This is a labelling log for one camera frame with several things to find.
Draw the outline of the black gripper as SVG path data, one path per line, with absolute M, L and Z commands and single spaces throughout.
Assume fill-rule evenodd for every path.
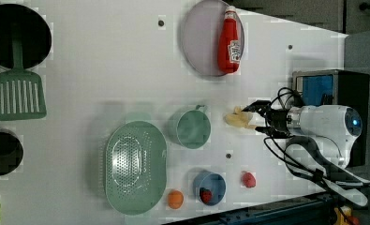
M 267 127 L 255 127 L 255 131 L 268 135 L 274 139 L 285 139 L 291 136 L 287 126 L 288 110 L 273 109 L 269 100 L 256 100 L 243 108 L 247 113 L 266 113 Z

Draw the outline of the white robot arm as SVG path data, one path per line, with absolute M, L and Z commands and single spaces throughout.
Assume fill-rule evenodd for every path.
M 244 110 L 265 119 L 266 125 L 256 131 L 268 140 L 286 141 L 279 159 L 293 176 L 356 205 L 368 204 L 370 180 L 347 170 L 352 147 L 363 132 L 357 111 L 341 105 L 274 109 L 268 100 L 257 100 Z

